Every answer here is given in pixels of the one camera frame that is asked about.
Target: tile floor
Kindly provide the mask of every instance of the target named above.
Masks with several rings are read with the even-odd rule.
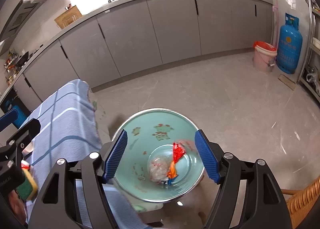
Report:
[[[107,112],[112,135],[132,114],[148,108],[182,113],[241,160],[263,158],[281,188],[301,189],[320,171],[320,109],[299,85],[290,90],[270,74],[256,71],[253,53],[194,62],[139,77],[95,93]],[[207,176],[190,193],[160,210],[141,215],[166,228],[201,228],[199,212],[208,214],[218,186]],[[243,204],[241,183],[231,226],[237,225]]]

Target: wicker chair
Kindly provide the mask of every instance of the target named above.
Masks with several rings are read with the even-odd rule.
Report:
[[[292,195],[286,203],[293,229],[318,228],[320,225],[320,176],[304,190],[282,189]]]

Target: screw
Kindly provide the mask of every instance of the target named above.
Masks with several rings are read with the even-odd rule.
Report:
[[[12,160],[9,160],[7,165],[8,165],[8,168],[11,168],[12,165],[13,165],[13,161],[12,161]]]
[[[262,160],[262,159],[259,159],[257,162],[261,166],[264,166],[266,164],[266,162],[264,160]]]
[[[96,159],[97,157],[99,157],[99,153],[97,152],[91,152],[89,155],[90,159]]]
[[[58,165],[62,165],[63,163],[65,163],[66,161],[65,161],[65,159],[58,159],[57,160],[57,164]]]
[[[227,152],[224,154],[224,157],[228,160],[231,160],[233,158],[233,155],[230,152]]]

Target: blue gas cylinder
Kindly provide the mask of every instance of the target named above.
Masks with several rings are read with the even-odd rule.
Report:
[[[293,74],[297,68],[302,46],[299,18],[285,14],[285,25],[280,28],[277,65],[285,73]]]

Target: countertop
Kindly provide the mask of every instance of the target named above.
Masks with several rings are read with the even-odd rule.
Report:
[[[56,41],[58,38],[60,38],[63,34],[67,33],[69,30],[73,29],[74,27],[76,27],[77,25],[81,24],[82,22],[95,17],[96,15],[104,12],[104,11],[108,11],[116,6],[122,5],[124,3],[127,2],[131,2],[134,0],[116,0],[112,3],[108,3],[103,5],[102,7],[84,15],[83,17],[81,17],[80,19],[76,20],[75,22],[71,23],[70,25],[68,25],[67,27],[65,27],[63,30],[61,30],[57,35],[55,35],[53,38],[51,38],[46,44],[44,44],[33,56],[31,59],[29,59],[29,61],[23,66],[23,68],[21,69],[21,71],[19,72],[19,74],[16,76],[16,78],[13,80],[13,82],[10,84],[10,86],[6,89],[6,91],[4,92],[4,94],[1,96],[0,100],[0,104],[4,101],[4,98],[6,97],[7,93],[11,90],[11,88],[13,87],[13,85],[15,84],[16,80],[22,75],[22,73],[24,72],[24,70],[41,54],[42,51],[44,51],[49,45],[51,45],[54,41]],[[273,0],[260,0],[260,1],[264,1],[266,3],[269,4],[273,4]]]

